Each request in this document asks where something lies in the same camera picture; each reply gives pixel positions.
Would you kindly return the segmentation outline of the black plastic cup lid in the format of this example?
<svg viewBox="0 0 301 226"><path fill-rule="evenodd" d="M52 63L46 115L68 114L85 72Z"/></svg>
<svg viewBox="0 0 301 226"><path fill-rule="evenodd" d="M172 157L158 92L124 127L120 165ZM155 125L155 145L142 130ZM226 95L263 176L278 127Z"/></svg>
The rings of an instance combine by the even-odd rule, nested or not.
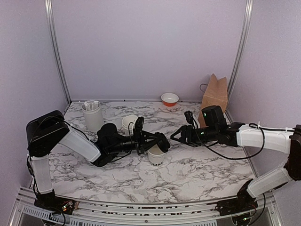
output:
<svg viewBox="0 0 301 226"><path fill-rule="evenodd" d="M160 132L156 132L155 135L157 136L157 146L162 152L167 153L170 148L168 139L163 133Z"/></svg>

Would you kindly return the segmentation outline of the white paper cup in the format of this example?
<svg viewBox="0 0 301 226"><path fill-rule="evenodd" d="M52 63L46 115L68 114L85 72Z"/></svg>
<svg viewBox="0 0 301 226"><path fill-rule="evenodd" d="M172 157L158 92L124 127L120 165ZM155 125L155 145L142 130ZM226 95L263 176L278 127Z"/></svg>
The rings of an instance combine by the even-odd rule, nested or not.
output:
<svg viewBox="0 0 301 226"><path fill-rule="evenodd" d="M164 158L166 156L166 153L161 151L161 149L157 145L150 148L147 151L147 153L148 153L149 162L153 166L162 165Z"/></svg>

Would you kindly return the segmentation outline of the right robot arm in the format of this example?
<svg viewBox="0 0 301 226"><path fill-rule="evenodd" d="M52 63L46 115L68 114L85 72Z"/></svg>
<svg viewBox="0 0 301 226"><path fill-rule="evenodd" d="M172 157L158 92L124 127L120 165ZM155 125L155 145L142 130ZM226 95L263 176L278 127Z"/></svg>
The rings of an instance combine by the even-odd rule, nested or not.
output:
<svg viewBox="0 0 301 226"><path fill-rule="evenodd" d="M263 150L284 153L288 158L278 167L265 174L250 179L239 189L236 198L217 202L216 210L221 216L236 214L258 207L257 197L268 191L278 189L290 181L301 179L301 127L265 128L255 123L233 122L228 124L222 109L213 105L201 111L206 126L199 128L192 112L186 111L188 125L181 126L171 135L171 139L192 147L208 145L215 142L231 147L256 147L259 151L251 157L259 155Z"/></svg>

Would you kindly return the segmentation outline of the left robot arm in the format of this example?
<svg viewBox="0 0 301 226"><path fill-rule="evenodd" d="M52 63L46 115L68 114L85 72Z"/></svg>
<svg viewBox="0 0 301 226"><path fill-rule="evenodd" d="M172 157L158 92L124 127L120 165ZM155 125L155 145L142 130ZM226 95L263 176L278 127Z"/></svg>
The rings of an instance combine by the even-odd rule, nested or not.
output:
<svg viewBox="0 0 301 226"><path fill-rule="evenodd" d="M27 167L33 177L33 190L36 195L35 206L71 214L77 201L57 197L51 182L49 155L58 145L81 155L96 167L120 160L119 153L130 155L133 150L138 154L147 152L154 146L166 153L169 141L163 133L150 133L143 130L144 118L134 123L129 136L118 133L113 123L104 124L97 132L98 140L91 141L85 133L74 128L64 120L60 111L52 111L30 121L26 126L29 152Z"/></svg>

